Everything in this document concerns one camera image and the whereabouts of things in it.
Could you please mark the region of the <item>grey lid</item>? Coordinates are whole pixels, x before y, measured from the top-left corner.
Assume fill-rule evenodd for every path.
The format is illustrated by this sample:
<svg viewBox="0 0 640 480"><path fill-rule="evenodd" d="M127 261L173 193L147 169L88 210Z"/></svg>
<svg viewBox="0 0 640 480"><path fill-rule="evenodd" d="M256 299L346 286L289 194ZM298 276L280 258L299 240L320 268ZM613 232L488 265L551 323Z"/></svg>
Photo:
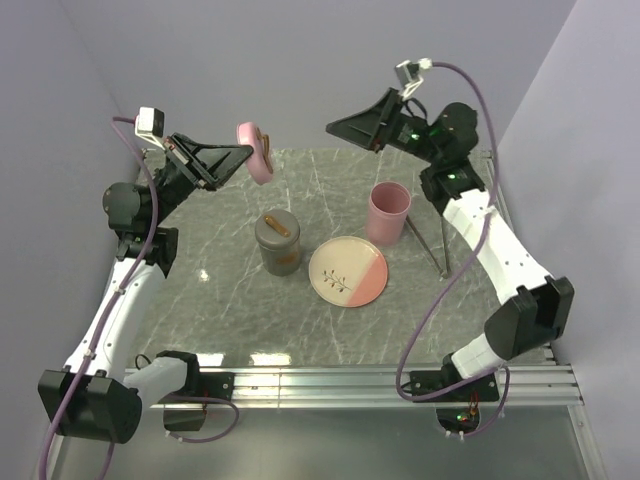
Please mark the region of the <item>grey lid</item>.
<svg viewBox="0 0 640 480"><path fill-rule="evenodd" d="M300 225L291 212L272 209L258 217L254 233L261 247L274 251L283 250L299 240Z"/></svg>

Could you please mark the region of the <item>tall pink container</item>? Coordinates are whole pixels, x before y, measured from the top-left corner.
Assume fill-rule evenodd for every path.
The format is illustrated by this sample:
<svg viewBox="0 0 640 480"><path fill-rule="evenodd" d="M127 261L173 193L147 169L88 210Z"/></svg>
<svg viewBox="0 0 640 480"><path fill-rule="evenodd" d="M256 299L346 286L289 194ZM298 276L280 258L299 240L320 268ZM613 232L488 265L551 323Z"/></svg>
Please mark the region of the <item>tall pink container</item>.
<svg viewBox="0 0 640 480"><path fill-rule="evenodd" d="M381 182L369 195L365 233L378 246L398 242L411 207L411 195L401 184Z"/></svg>

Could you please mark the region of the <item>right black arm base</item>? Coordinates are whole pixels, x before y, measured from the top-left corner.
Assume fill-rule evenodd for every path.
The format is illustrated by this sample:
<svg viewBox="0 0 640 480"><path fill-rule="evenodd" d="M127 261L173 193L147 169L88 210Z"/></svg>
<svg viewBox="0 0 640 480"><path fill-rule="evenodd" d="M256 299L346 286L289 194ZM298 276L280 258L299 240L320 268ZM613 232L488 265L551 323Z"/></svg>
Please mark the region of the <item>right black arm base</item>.
<svg viewBox="0 0 640 480"><path fill-rule="evenodd" d="M409 372L409 380L401 385L402 391L411 397L433 394L459 381L455 374L442 371L414 370ZM474 380L455 390L434 397L438 403L436 420L446 434L463 436L477 431L481 426L480 404L498 402L501 398L494 374Z"/></svg>

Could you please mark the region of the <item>tall grey container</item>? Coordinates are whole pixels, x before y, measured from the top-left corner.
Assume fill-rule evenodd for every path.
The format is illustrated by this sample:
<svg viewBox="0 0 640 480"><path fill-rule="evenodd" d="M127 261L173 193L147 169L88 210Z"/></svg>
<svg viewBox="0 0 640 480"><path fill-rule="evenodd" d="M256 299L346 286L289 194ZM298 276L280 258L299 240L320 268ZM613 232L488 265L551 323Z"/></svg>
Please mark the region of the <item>tall grey container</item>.
<svg viewBox="0 0 640 480"><path fill-rule="evenodd" d="M301 248L298 237L259 238L258 245L263 266L275 276L294 273L301 263Z"/></svg>

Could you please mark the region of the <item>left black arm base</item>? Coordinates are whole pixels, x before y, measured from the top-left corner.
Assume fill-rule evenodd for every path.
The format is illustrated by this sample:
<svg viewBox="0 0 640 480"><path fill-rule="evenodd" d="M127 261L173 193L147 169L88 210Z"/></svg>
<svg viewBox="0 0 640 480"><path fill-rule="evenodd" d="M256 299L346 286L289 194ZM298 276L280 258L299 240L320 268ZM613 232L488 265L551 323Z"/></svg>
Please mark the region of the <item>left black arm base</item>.
<svg viewBox="0 0 640 480"><path fill-rule="evenodd" d="M197 403L194 398L214 398L230 402L235 374L231 372L201 373L193 391L181 389L162 399L163 425L176 434L204 434L205 426L225 428L234 420L233 408L219 403Z"/></svg>

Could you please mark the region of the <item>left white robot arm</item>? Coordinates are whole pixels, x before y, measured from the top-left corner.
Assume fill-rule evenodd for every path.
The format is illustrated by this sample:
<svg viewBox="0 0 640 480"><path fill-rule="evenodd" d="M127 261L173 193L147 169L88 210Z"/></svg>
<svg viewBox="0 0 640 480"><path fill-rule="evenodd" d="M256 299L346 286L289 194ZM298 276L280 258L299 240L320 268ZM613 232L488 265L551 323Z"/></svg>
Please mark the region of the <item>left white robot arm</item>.
<svg viewBox="0 0 640 480"><path fill-rule="evenodd" d="M38 393L54 433L124 444L156 402L196 399L202 390L196 355L163 351L126 379L126 357L145 312L176 258L179 232L165 220L198 189L216 191L253 155L250 145L210 145L172 134L165 163L144 185L118 182L102 206L118 237L110 283L94 320L60 370L45 371Z"/></svg>

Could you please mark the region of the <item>pink lid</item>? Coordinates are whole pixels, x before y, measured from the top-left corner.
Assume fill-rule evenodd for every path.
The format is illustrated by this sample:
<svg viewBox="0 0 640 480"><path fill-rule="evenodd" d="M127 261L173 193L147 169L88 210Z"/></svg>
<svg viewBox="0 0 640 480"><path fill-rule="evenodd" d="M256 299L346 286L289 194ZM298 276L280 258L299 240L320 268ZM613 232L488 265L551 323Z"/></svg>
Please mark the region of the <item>pink lid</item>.
<svg viewBox="0 0 640 480"><path fill-rule="evenodd" d="M270 138L253 122L237 125L236 139L240 145L250 146L253 153L245 161L245 166L258 185L273 179L274 167L270 159Z"/></svg>

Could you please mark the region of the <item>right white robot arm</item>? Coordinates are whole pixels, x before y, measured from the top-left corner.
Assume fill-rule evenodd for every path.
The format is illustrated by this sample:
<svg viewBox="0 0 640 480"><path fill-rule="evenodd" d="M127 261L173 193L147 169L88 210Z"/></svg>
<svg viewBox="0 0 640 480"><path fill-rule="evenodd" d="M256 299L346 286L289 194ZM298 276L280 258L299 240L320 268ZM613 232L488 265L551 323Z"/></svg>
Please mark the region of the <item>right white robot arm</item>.
<svg viewBox="0 0 640 480"><path fill-rule="evenodd" d="M472 250L491 281L498 310L481 335L450 354L441 386L455 400L473 392L477 379L507 361L560 338L575 295L571 282L555 278L524 248L495 208L497 187L487 186L469 160L478 143L478 114L454 102L434 121L404 113L390 88L372 107L334 120L326 131L371 152L386 146L427 162L420 173L426 200Z"/></svg>

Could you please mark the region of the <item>metal food tongs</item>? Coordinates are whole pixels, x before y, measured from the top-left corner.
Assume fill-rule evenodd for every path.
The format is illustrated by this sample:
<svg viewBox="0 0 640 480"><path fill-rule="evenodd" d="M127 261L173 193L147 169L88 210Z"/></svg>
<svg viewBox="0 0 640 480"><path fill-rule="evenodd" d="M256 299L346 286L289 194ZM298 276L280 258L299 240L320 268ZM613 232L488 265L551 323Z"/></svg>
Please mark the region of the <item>metal food tongs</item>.
<svg viewBox="0 0 640 480"><path fill-rule="evenodd" d="M414 222L411 215L405 221L414 238L423 249L427 260L441 279L448 279L452 273L449 242L444 221L440 221L437 238L425 236Z"/></svg>

